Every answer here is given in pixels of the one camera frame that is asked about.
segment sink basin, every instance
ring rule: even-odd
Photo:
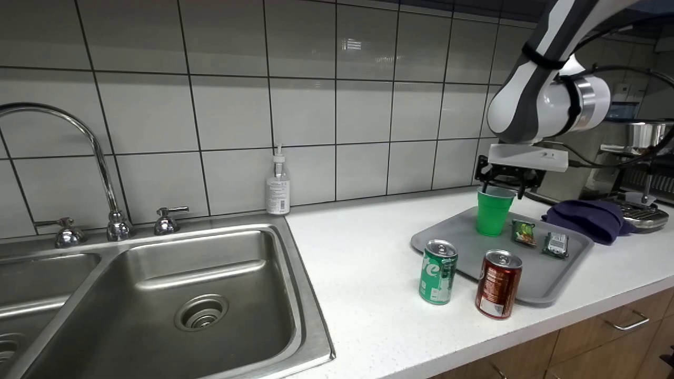
[[[96,254],[84,253],[0,262],[0,378],[96,264]]]
[[[283,378],[332,356],[283,222],[110,260],[25,378]]]

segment faucet handle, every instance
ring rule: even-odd
[[[174,233],[179,232],[181,227],[176,226],[176,222],[170,218],[174,213],[188,213],[189,207],[174,207],[174,209],[157,209],[155,214],[159,218],[155,224],[154,224],[154,233],[155,236],[164,236],[164,233]]]
[[[73,226],[73,219],[69,219],[69,218],[60,218],[60,219],[53,219],[53,222],[35,222],[35,227],[48,227],[48,226],[60,227],[56,232],[56,236],[53,238],[56,248],[76,247],[87,238],[81,233],[81,230]]]

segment bottle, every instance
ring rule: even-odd
[[[287,158],[275,146],[273,154],[273,173],[268,177],[268,213],[270,214],[289,214],[291,213],[291,177],[287,170]]]

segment faucet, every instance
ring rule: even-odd
[[[0,119],[10,117],[10,113],[28,113],[28,112],[35,112],[35,113],[48,113],[55,119],[65,121],[69,127],[77,129],[90,144],[90,150],[96,158],[98,165],[98,173],[102,180],[102,189],[106,189],[106,199],[108,199],[108,240],[123,240],[131,236],[131,224],[127,222],[123,213],[117,207],[116,194],[112,189],[110,183],[110,173],[106,166],[106,157],[101,150],[98,140],[90,133],[90,129],[76,117],[67,113],[65,109],[53,107],[53,106],[44,106],[44,104],[4,104],[0,106]]]

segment backsplash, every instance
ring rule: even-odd
[[[484,106],[534,27],[509,2],[2,2],[0,104],[81,119],[133,224],[176,205],[262,211],[277,144],[292,205],[460,187],[493,142]],[[622,38],[587,54],[649,67],[650,53]],[[647,83],[622,89],[640,99]],[[0,119],[0,238],[65,214],[106,226],[87,140],[56,122]]]

